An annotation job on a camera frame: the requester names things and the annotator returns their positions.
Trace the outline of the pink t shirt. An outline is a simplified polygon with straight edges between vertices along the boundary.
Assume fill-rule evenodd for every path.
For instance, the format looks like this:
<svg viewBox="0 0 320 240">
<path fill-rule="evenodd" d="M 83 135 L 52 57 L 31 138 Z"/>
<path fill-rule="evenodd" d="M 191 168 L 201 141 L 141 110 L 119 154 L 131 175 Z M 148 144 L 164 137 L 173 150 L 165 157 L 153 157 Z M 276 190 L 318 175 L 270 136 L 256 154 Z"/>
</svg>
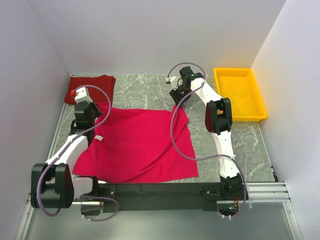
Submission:
<svg viewBox="0 0 320 240">
<path fill-rule="evenodd" d="M 109 183 L 161 183 L 198 177 L 194 160 L 173 146 L 170 124 L 173 111 L 109 108 L 98 104 L 107 120 L 95 129 L 91 145 L 78 158 L 74 174 L 94 176 Z M 179 108 L 173 123 L 179 150 L 195 157 L 188 116 Z"/>
</svg>

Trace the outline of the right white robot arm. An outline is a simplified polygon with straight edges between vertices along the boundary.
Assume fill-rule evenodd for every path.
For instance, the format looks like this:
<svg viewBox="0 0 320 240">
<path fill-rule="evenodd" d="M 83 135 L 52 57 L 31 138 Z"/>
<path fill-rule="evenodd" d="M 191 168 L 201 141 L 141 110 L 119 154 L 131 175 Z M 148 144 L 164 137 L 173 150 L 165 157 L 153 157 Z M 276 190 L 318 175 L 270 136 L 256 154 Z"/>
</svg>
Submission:
<svg viewBox="0 0 320 240">
<path fill-rule="evenodd" d="M 206 81 L 206 73 L 204 71 L 194 73 L 190 66 L 185 66 L 179 70 L 180 80 L 176 81 L 177 86 L 170 91 L 170 96 L 176 103 L 170 122 L 170 138 L 174 148 L 184 158 L 192 161 L 204 161 L 213 158 L 219 159 L 219 175 L 220 187 L 218 192 L 208 192 L 222 200 L 242 199 L 247 200 L 247 186 L 244 173 L 239 164 L 235 161 L 231 141 L 231 128 L 233 124 L 232 106 L 229 98 L 223 98 L 215 90 L 213 90 Z M 174 121 L 177 112 L 182 104 L 184 104 L 192 94 L 196 94 L 205 104 L 204 123 L 206 130 L 211 133 L 217 154 L 194 158 L 182 153 L 178 148 L 174 138 Z"/>
</svg>

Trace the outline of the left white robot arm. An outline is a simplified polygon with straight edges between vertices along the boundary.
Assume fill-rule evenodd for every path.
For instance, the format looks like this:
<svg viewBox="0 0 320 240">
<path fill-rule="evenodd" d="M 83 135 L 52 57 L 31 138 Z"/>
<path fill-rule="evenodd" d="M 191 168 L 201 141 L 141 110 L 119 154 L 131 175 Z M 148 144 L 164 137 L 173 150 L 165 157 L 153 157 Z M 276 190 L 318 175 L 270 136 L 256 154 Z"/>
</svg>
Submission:
<svg viewBox="0 0 320 240">
<path fill-rule="evenodd" d="M 95 130 L 92 127 L 101 115 L 94 102 L 82 101 L 74 106 L 75 119 L 64 145 L 45 163 L 32 167 L 30 201 L 33 208 L 40 207 L 38 196 L 46 209 L 67 209 L 81 196 L 88 201 L 99 197 L 97 177 L 73 173 L 73 168 L 93 142 Z"/>
</svg>

